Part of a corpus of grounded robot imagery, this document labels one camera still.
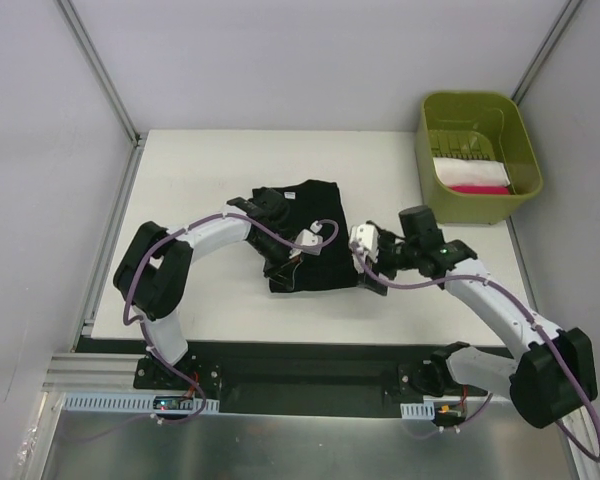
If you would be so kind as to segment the black t shirt blue logo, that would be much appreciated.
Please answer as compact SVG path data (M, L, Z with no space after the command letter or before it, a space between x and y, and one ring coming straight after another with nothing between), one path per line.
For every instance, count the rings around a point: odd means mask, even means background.
M252 190L247 215L256 220L246 241L265 260L272 293L326 291L357 285L340 191L307 180Z

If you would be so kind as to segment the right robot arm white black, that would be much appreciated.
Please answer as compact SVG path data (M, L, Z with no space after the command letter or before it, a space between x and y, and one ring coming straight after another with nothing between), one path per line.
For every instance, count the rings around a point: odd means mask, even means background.
M349 246L362 283L380 294L415 270L472 310L510 355L489 354L466 342L436 350L410 376L413 389L435 397L473 386L509 399L520 416L544 428L598 396L593 347L579 328L564 330L526 307L461 240L448 241L432 210L400 212L399 235L366 222L352 227Z

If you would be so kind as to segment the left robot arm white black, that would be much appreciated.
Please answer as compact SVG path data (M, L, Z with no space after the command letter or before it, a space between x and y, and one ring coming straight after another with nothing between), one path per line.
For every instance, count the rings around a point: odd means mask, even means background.
M123 323L140 324L149 351L160 356L156 375L168 388L184 387L191 365L178 317L190 266L234 243L247 242L271 267L285 266L299 252L291 242L305 244L306 231L288 222L290 204L267 189L259 198L236 197L220 212L188 226L168 229L143 223L118 265L114 287L123 300Z

